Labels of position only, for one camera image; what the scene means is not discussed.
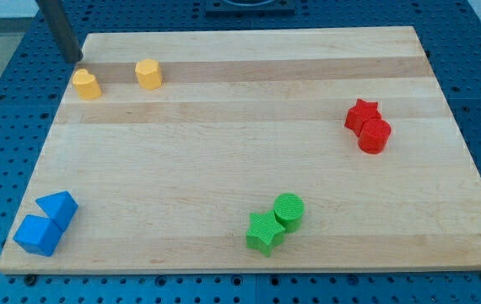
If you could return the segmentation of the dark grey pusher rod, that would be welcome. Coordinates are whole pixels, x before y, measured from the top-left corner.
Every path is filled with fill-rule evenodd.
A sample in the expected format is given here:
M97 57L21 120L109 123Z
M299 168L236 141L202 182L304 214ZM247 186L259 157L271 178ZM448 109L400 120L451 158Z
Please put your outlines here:
M84 55L60 0L35 0L58 51L66 63L80 62Z

